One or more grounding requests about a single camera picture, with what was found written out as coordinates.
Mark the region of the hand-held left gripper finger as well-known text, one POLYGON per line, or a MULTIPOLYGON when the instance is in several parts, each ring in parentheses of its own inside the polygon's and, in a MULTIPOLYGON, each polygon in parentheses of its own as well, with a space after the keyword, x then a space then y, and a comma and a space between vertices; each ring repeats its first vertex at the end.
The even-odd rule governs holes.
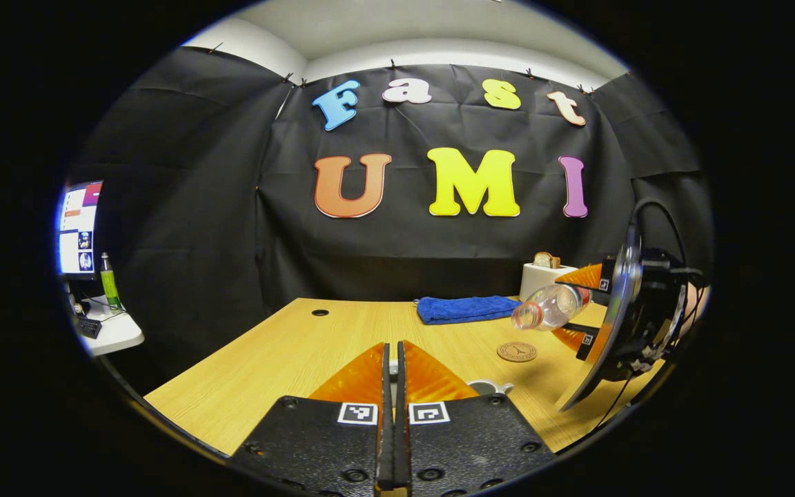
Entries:
POLYGON ((395 479, 410 496, 471 496, 554 452, 501 390, 479 393, 408 340, 397 346, 395 479))
POLYGON ((393 485, 389 345, 310 396, 282 396, 231 454, 236 467, 309 496, 378 496, 393 485))

